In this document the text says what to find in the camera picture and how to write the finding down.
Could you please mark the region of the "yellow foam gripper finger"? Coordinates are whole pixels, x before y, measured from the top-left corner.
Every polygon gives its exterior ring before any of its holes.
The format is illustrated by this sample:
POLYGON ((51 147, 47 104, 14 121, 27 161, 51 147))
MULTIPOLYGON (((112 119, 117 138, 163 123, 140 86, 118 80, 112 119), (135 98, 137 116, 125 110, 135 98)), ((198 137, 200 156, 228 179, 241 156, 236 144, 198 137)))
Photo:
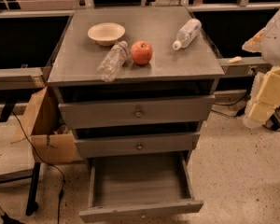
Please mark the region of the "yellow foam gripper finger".
POLYGON ((264 125, 279 106, 280 66, 276 66, 266 74, 255 75, 250 99, 245 108, 244 126, 255 129, 264 125))
POLYGON ((242 50, 251 52, 251 53, 261 52, 262 38, 263 38, 265 31, 266 31, 266 29, 262 28, 253 37, 251 37, 246 42, 244 42, 244 44, 242 45, 242 50))

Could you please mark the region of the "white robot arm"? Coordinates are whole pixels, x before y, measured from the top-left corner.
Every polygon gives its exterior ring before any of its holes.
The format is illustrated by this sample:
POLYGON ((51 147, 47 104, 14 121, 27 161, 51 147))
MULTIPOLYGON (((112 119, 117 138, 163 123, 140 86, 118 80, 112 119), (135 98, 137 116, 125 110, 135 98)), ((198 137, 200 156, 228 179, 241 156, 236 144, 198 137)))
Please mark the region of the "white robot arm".
POLYGON ((255 129, 264 125, 280 106, 280 9, 264 28, 244 42, 242 49, 260 52, 262 60, 273 67, 266 74, 255 75, 245 108, 243 124, 255 129))

